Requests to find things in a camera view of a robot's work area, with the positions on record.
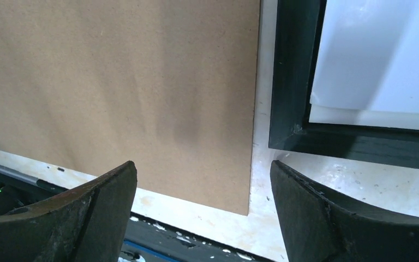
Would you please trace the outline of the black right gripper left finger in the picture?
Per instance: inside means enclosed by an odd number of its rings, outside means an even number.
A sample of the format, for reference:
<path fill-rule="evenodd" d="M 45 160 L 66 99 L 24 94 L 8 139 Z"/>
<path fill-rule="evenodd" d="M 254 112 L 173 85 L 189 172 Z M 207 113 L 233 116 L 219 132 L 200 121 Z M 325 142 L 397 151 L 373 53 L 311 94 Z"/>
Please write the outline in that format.
<path fill-rule="evenodd" d="M 52 197 L 0 215 L 0 261 L 117 261 L 137 189 L 126 161 L 63 190 L 34 180 Z"/>

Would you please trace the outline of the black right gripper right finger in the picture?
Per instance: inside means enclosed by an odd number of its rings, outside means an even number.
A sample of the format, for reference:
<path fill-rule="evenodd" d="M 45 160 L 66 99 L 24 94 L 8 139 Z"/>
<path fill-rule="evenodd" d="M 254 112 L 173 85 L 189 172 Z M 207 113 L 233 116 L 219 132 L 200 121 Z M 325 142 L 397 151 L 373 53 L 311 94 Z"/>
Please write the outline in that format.
<path fill-rule="evenodd" d="M 270 178 L 290 261 L 419 261 L 419 217 L 352 198 L 278 160 Z"/>

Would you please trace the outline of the brown backing board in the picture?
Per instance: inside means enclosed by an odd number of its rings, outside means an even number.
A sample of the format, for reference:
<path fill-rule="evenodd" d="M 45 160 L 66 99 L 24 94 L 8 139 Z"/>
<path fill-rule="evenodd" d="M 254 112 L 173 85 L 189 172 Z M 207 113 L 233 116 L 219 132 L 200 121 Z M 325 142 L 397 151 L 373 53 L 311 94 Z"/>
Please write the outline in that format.
<path fill-rule="evenodd" d="M 0 1 L 0 150 L 246 215 L 259 1 Z"/>

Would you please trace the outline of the black picture frame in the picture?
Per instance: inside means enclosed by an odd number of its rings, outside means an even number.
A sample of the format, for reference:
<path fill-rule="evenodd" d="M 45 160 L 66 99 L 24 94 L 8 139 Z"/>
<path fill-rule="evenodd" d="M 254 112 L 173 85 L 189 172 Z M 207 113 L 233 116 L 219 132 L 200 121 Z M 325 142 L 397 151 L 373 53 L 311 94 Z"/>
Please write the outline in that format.
<path fill-rule="evenodd" d="M 270 148 L 419 169 L 419 131 L 310 123 L 325 1 L 279 1 Z"/>

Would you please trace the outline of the cat photo print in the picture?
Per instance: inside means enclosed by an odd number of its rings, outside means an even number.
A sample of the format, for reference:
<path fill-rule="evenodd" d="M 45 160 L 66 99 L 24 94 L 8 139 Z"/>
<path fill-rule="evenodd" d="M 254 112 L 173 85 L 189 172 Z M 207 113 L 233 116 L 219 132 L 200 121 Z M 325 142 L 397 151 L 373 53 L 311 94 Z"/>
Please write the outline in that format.
<path fill-rule="evenodd" d="M 310 101 L 419 114 L 419 1 L 327 1 Z"/>

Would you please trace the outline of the white mat board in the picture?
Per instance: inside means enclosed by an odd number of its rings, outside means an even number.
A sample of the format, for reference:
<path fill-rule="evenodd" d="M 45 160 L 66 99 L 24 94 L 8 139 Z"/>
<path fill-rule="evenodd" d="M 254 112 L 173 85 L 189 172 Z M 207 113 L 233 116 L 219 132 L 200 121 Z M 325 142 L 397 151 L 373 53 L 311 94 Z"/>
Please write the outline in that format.
<path fill-rule="evenodd" d="M 419 114 L 312 105 L 309 122 L 419 130 Z"/>

